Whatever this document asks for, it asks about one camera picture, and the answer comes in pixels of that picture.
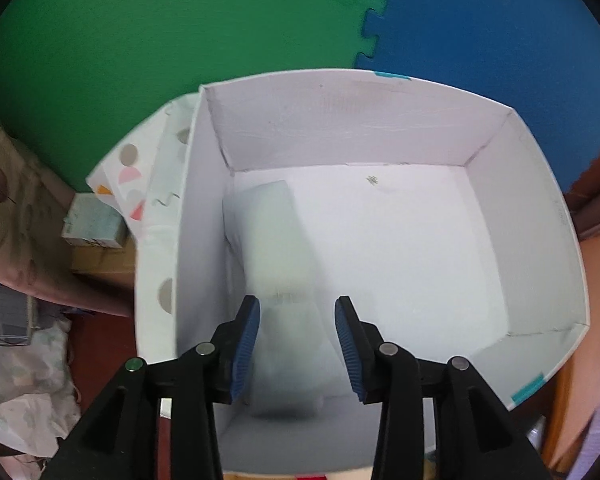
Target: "wooden furniture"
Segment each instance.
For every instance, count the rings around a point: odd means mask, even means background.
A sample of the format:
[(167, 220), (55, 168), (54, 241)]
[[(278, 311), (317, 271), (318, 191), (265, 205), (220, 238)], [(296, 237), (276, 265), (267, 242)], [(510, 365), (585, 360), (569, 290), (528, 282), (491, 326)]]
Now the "wooden furniture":
[(564, 194), (564, 199), (571, 211), (578, 211), (598, 193), (600, 193), (600, 156), (592, 161), (589, 169), (573, 183), (571, 189)]
[(600, 236), (580, 245), (587, 275), (590, 329), (560, 370), (542, 459), (554, 467), (586, 428), (600, 404)]
[(71, 270), (109, 285), (134, 288), (136, 245), (131, 236), (122, 249), (74, 247)]

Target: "box floor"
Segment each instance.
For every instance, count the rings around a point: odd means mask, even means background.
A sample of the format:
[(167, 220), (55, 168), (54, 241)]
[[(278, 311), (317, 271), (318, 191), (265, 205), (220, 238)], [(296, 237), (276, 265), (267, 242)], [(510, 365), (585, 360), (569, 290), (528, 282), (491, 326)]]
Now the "box floor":
[(327, 326), (347, 295), (360, 319), (419, 358), (470, 356), (506, 334), (489, 232), (464, 168), (281, 168), (238, 172), (234, 187), (276, 180), (291, 188), (317, 253)]

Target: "green foam mat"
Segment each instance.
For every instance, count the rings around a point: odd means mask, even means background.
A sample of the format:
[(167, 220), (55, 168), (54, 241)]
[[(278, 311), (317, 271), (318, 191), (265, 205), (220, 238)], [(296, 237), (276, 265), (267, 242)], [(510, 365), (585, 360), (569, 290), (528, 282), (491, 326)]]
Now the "green foam mat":
[(131, 128), (198, 85), (346, 67), (384, 0), (13, 0), (0, 17), (0, 122), (77, 190)]

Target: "pink semicircle pattern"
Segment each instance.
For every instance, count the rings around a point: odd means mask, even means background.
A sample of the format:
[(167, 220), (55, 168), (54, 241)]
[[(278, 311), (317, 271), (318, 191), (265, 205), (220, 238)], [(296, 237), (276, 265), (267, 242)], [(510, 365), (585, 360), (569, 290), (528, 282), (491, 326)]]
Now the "pink semicircle pattern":
[(144, 212), (144, 200), (141, 200), (140, 203), (136, 206), (136, 208), (131, 212), (131, 215), (129, 215), (129, 217), (132, 220), (141, 221), (143, 212)]
[(132, 180), (135, 180), (136, 178), (140, 178), (141, 176), (142, 176), (142, 174), (140, 173), (138, 168), (134, 168), (133, 166), (128, 166), (128, 167), (122, 168), (122, 170), (120, 171), (120, 174), (118, 175), (118, 183), (124, 184), (125, 182), (131, 182)]

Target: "pink cloth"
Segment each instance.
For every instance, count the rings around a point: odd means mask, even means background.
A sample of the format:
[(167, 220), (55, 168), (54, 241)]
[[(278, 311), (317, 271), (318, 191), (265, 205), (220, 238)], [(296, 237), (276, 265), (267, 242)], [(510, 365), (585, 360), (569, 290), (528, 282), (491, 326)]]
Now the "pink cloth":
[(60, 237), (74, 191), (0, 127), (0, 283), (41, 300), (130, 316), (129, 300), (87, 285)]

